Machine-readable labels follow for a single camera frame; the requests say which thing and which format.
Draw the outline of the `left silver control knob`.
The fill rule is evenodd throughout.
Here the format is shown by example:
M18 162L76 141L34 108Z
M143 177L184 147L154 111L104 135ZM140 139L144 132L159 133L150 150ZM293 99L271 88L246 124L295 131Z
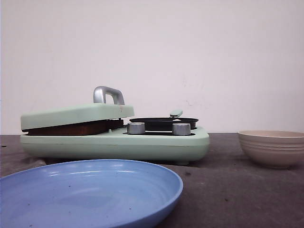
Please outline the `left silver control knob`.
M144 122L130 122L127 125L127 133L131 135L145 134Z

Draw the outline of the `black round frying pan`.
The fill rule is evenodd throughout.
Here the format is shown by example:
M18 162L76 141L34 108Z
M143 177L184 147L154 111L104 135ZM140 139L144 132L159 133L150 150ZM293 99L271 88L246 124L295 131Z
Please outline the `black round frying pan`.
M186 123L190 124L190 129L196 128L196 123L199 121L197 118L181 117L183 111L176 109L170 112L169 117L145 117L145 118L132 118L130 122L143 122L147 131L172 131L172 125Z

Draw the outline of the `white bread slice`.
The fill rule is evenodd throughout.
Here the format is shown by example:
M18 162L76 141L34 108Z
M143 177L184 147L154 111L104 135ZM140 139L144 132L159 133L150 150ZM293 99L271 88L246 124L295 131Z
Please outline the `white bread slice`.
M74 123L34 129L25 129L22 132L28 132L31 136L84 136L96 135L107 132L109 129L123 127L122 119L99 120L83 123Z

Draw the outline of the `silver control knob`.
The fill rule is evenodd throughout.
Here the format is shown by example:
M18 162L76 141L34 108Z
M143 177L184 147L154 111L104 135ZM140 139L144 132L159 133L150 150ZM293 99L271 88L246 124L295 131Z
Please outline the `silver control knob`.
M191 135L190 123L173 123L172 134L176 136L187 136Z
M130 122L127 125L127 133L131 135L145 134L144 122Z

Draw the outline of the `mint green breakfast maker base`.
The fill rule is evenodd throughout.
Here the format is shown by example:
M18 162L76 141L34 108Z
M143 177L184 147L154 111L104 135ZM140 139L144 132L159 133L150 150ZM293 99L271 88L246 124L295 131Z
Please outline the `mint green breakfast maker base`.
M186 136L172 135L171 132L129 135L126 127L122 127L86 136L22 135L20 143L25 152L42 158L128 159L188 164L206 155L209 134L204 128L197 127Z

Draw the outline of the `beige ribbed ceramic bowl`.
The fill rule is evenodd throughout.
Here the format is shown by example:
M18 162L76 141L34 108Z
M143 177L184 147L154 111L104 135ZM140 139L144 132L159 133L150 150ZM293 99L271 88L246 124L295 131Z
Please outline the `beige ribbed ceramic bowl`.
M304 160L304 134L290 131L238 132L240 146L252 161L269 168L288 168Z

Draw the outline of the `blue plastic plate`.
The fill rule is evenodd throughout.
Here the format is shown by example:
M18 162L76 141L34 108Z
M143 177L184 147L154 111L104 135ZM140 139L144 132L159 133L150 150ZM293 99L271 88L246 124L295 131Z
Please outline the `blue plastic plate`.
M86 160L21 171L0 180L3 228L152 228L176 206L181 177L130 160Z

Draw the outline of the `right silver control knob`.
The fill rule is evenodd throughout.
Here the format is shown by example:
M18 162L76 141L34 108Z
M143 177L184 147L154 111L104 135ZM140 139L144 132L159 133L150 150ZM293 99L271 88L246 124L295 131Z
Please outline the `right silver control knob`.
M172 134L176 136L187 136L191 135L190 123L173 123Z

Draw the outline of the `breakfast maker hinged lid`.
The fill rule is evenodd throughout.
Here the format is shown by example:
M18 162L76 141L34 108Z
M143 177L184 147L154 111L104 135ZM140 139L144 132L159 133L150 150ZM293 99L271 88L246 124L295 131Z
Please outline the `breakfast maker hinged lid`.
M126 105L123 98L118 89L98 86L94 89L92 103L23 114L21 130L27 132L29 129L134 116L133 106Z

